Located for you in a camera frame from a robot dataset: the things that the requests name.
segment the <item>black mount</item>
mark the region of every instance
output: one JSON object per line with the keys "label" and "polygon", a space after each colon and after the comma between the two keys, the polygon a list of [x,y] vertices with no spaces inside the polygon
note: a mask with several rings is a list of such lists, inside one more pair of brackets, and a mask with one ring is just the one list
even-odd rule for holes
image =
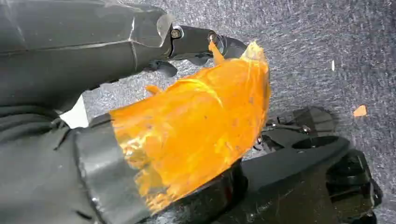
{"label": "black mount", "polygon": [[270,119],[268,154],[230,169],[139,223],[375,224],[382,192],[364,154],[332,136],[331,114],[305,108]]}

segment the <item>orange debris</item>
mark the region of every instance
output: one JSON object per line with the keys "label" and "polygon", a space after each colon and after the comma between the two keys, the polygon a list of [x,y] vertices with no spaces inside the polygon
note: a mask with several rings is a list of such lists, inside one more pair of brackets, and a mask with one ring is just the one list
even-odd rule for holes
{"label": "orange debris", "polygon": [[354,111],[354,116],[355,117],[361,117],[361,116],[366,116],[367,115],[367,109],[365,105],[361,105]]}

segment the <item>plastic wrap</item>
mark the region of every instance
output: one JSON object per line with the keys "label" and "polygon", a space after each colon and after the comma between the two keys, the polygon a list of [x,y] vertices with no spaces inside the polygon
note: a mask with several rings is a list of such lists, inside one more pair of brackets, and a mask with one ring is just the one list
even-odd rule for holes
{"label": "plastic wrap", "polygon": [[120,0],[0,0],[0,53],[118,42],[161,47],[172,22],[161,8]]}
{"label": "plastic wrap", "polygon": [[159,211],[229,168],[254,144],[266,120],[270,86],[263,49],[179,79],[165,91],[110,112],[115,136],[147,206]]}

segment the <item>scrap of orange plastic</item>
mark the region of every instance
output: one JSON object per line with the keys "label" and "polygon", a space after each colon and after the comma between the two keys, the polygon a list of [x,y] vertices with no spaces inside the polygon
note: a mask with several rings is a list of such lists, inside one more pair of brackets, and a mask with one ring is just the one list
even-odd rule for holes
{"label": "scrap of orange plastic", "polygon": [[135,183],[153,212],[229,168],[254,144],[269,106],[263,49],[251,43],[241,58],[179,79],[155,95],[111,111],[116,139],[139,174]]}
{"label": "scrap of orange plastic", "polygon": [[367,115],[367,109],[365,105],[360,105],[358,109],[354,111],[354,116],[355,117],[361,117],[361,116],[366,116]]}

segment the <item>black plastic part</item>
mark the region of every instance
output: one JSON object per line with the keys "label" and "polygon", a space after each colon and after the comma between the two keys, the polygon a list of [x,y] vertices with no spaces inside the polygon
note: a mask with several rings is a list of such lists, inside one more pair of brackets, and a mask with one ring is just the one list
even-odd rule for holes
{"label": "black plastic part", "polygon": [[125,161],[110,116],[102,115],[95,123],[76,138],[87,193],[104,223],[136,223],[150,215],[134,182],[138,170]]}
{"label": "black plastic part", "polygon": [[158,38],[156,25],[165,12],[157,7],[109,0],[1,0],[0,54]]}
{"label": "black plastic part", "polygon": [[211,55],[209,36],[216,33],[209,29],[179,26],[182,37],[172,40],[172,60],[184,60],[199,55]]}
{"label": "black plastic part", "polygon": [[245,192],[247,186],[240,161],[237,161],[230,169],[201,188],[139,223],[151,224],[158,220],[172,224],[209,223],[218,214],[239,202],[244,196],[241,192]]}
{"label": "black plastic part", "polygon": [[224,50],[220,49],[224,58],[238,58],[245,52],[247,47],[242,41],[231,37],[221,36],[220,40],[224,44]]}
{"label": "black plastic part", "polygon": [[167,60],[169,35],[162,47],[131,39],[132,29],[139,29],[134,23],[163,13],[118,1],[0,1],[0,106],[38,105],[62,113],[83,91]]}

